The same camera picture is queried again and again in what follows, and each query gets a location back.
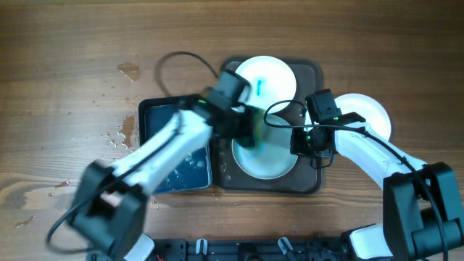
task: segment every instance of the white plate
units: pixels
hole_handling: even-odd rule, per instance
[[[275,115],[268,115],[268,122],[276,125],[288,123]],[[232,155],[239,167],[248,175],[269,180],[290,171],[298,156],[290,154],[291,129],[265,126],[262,140],[253,149],[245,149],[232,140]]]
[[[380,137],[390,139],[392,134],[390,117],[375,99],[363,94],[345,94],[337,97],[335,103],[341,109],[341,113],[356,112],[365,118]]]
[[[252,85],[248,100],[241,102],[260,109],[268,109],[276,102],[293,99],[297,92],[297,79],[290,67],[274,57],[248,59],[237,68],[236,73]],[[287,105],[288,103],[279,104],[269,113],[281,111]]]

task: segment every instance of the black cable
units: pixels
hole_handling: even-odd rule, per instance
[[[172,96],[171,93],[167,90],[165,84],[162,82],[161,78],[161,69],[162,66],[166,61],[168,61],[172,57],[180,56],[180,55],[188,55],[194,58],[197,58],[200,62],[202,62],[208,69],[210,69],[211,73],[215,76],[215,78],[219,78],[219,75],[215,72],[215,70],[212,68],[212,66],[205,60],[203,57],[199,56],[198,54],[194,54],[189,51],[173,51],[169,54],[166,54],[163,56],[156,65],[154,66],[154,81],[157,83],[158,87],[161,89],[161,91],[165,94],[165,96]]]
[[[362,134],[362,135],[374,140],[378,144],[382,145],[385,149],[387,149],[389,152],[391,152],[402,164],[404,164],[407,168],[409,168],[411,170],[411,175],[413,176],[413,179],[416,182],[419,183],[420,187],[422,187],[422,189],[424,190],[424,192],[426,194],[427,200],[430,201],[430,205],[432,206],[432,210],[434,211],[434,214],[435,214],[436,224],[438,225],[438,230],[439,230],[439,233],[440,233],[440,239],[442,240],[443,260],[448,261],[447,240],[446,240],[446,236],[444,234],[442,217],[441,217],[440,212],[438,210],[438,207],[436,205],[435,198],[432,195],[432,193],[430,192],[430,189],[428,188],[426,183],[419,176],[416,169],[407,161],[407,159],[405,157],[402,157],[401,155],[399,155],[397,151],[392,149],[388,144],[383,142],[381,139],[375,137],[374,135],[370,134],[366,130],[362,130],[360,128],[351,128],[351,127],[346,127],[346,126],[324,125],[324,124],[320,124],[320,125],[274,125],[274,124],[268,123],[267,116],[268,116],[268,113],[269,113],[270,109],[272,109],[274,106],[276,106],[278,104],[282,104],[282,103],[286,103],[286,102],[300,104],[303,107],[303,109],[306,109],[305,105],[300,101],[296,101],[296,100],[278,101],[275,104],[272,104],[266,110],[266,112],[264,114],[264,122],[268,126],[274,127],[274,128],[317,128],[317,127],[322,127],[322,128],[334,128],[336,130],[342,130],[342,131],[353,131],[355,133]]]

